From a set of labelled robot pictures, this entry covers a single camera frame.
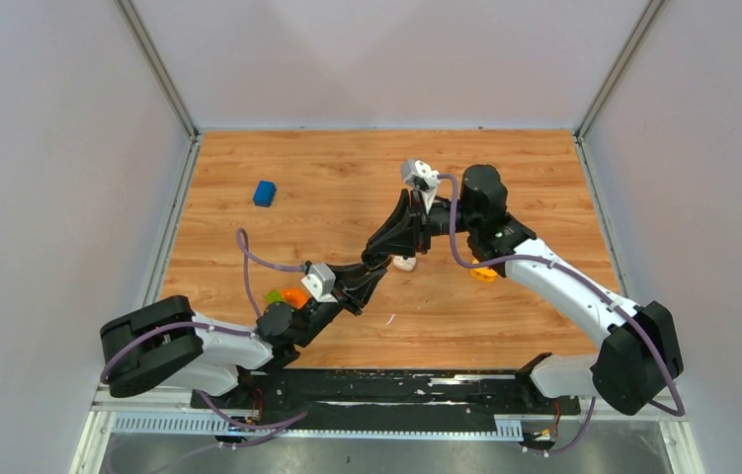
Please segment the white earbud charging case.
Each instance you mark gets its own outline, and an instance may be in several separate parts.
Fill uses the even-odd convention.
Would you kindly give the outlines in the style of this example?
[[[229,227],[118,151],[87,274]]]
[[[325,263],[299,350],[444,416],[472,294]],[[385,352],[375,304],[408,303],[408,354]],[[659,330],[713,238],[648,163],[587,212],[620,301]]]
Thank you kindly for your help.
[[[415,257],[394,256],[391,263],[395,268],[410,273],[416,270],[418,261]]]

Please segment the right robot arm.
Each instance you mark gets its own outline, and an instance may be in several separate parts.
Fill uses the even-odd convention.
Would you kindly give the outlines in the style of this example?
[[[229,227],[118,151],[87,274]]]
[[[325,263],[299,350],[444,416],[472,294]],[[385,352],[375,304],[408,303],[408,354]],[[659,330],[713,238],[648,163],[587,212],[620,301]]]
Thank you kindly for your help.
[[[508,189],[492,165],[471,165],[456,178],[409,159],[400,173],[407,187],[366,244],[362,259],[369,267],[424,254],[433,238],[446,237],[460,266],[491,270],[535,292],[594,343],[593,354],[545,354],[526,366],[515,387],[522,408],[536,413],[555,398],[582,396],[629,416],[646,406],[685,415],[675,384],[684,362],[663,304],[638,304],[560,258],[508,211]]]

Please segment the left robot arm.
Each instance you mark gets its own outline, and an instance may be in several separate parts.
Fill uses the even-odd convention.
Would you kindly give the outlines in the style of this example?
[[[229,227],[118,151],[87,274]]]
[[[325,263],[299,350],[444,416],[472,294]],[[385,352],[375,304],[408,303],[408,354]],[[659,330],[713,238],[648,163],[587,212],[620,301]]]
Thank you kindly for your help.
[[[252,326],[208,318],[174,295],[106,323],[100,379],[115,398],[158,386],[202,391],[231,408],[246,406],[254,381],[244,372],[280,370],[341,313],[360,315],[389,260],[347,266],[304,265],[308,299],[298,308],[268,304]]]

